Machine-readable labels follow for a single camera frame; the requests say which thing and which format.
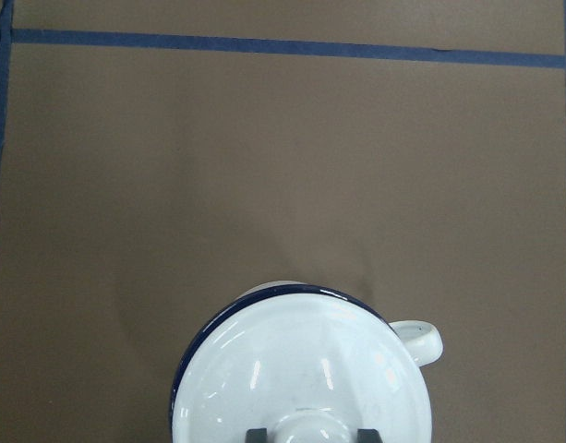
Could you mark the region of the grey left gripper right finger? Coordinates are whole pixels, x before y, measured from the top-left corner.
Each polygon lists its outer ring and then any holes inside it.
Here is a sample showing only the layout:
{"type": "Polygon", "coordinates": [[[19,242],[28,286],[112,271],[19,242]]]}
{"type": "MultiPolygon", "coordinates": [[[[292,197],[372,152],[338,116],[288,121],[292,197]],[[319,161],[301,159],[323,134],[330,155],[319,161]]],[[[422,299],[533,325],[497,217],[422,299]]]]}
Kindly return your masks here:
{"type": "Polygon", "coordinates": [[[380,443],[380,434],[377,429],[358,429],[357,443],[380,443]]]}

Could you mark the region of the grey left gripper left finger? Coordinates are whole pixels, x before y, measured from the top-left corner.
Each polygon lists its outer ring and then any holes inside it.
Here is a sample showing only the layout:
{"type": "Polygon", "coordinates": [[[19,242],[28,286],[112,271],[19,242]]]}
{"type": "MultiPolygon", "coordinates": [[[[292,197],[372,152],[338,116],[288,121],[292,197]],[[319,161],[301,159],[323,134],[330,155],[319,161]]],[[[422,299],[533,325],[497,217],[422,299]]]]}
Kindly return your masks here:
{"type": "Polygon", "coordinates": [[[246,431],[245,443],[268,443],[268,430],[262,428],[251,428],[246,431]]]}

